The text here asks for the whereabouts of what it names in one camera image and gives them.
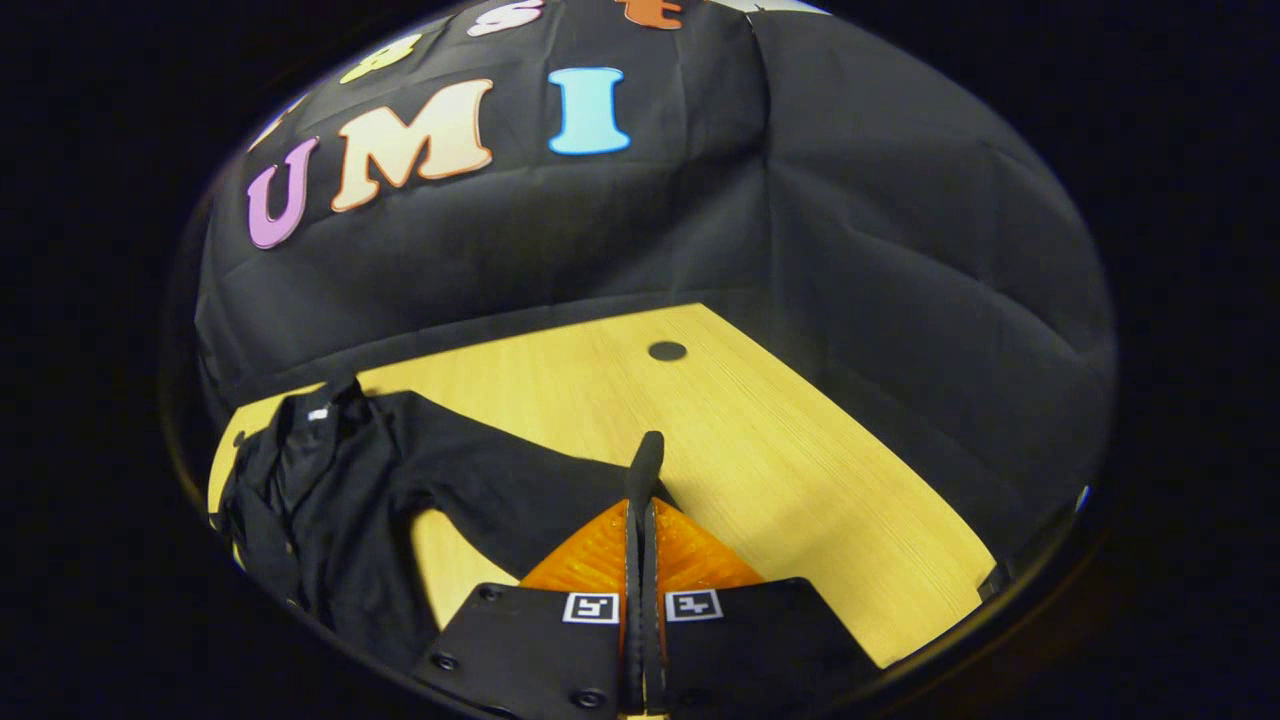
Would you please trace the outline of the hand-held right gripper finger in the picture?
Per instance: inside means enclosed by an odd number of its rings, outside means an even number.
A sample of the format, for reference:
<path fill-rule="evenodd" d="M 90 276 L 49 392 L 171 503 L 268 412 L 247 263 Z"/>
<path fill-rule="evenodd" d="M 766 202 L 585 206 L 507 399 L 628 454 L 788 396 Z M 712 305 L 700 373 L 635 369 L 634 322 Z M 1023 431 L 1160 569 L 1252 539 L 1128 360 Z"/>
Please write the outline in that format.
<path fill-rule="evenodd" d="M 645 705 L 646 447 L 623 497 L 517 585 L 477 584 L 413 669 L 484 717 L 620 717 Z"/>
<path fill-rule="evenodd" d="M 768 580 L 668 500 L 646 434 L 646 710 L 796 717 L 881 669 L 803 577 Z"/>

